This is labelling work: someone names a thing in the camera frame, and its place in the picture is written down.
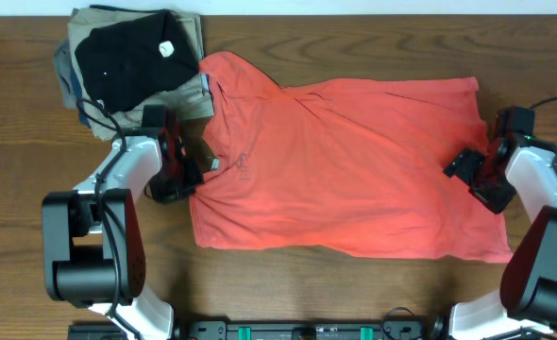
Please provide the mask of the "red printed t-shirt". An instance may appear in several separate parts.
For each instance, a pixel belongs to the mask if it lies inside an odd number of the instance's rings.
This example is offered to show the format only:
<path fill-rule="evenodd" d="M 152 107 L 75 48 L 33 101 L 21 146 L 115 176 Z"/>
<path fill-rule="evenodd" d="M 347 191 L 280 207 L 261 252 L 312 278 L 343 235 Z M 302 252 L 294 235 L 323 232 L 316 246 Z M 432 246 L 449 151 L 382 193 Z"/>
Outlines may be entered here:
<path fill-rule="evenodd" d="M 509 261 L 504 218 L 444 169 L 484 150 L 473 77 L 283 87 L 230 52 L 201 61 L 215 158 L 190 201 L 201 247 Z"/>

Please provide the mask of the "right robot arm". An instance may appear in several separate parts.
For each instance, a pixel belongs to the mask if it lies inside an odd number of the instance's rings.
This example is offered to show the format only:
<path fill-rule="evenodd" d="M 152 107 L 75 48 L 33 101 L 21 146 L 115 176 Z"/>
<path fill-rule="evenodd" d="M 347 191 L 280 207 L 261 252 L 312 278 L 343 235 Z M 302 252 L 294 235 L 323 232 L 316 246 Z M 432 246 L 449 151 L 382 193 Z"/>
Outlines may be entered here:
<path fill-rule="evenodd" d="M 518 196 L 532 224 L 498 290 L 454 305 L 431 339 L 557 339 L 557 146 L 534 136 L 534 119 L 502 110 L 488 151 L 465 148 L 444 170 L 492 213 Z"/>

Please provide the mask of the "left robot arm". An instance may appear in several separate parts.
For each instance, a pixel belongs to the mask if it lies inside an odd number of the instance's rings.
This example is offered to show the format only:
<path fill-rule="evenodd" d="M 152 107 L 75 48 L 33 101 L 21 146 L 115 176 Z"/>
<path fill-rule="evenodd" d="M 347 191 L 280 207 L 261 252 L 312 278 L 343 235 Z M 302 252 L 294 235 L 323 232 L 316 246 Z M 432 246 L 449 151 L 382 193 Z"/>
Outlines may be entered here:
<path fill-rule="evenodd" d="M 109 125 L 109 155 L 70 191 L 42 201 L 44 284 L 49 297 L 103 315 L 107 322 L 69 326 L 70 339 L 177 339 L 174 308 L 146 282 L 135 204 L 140 196 L 171 203 L 202 182 L 173 112 L 143 109 L 137 127 Z"/>

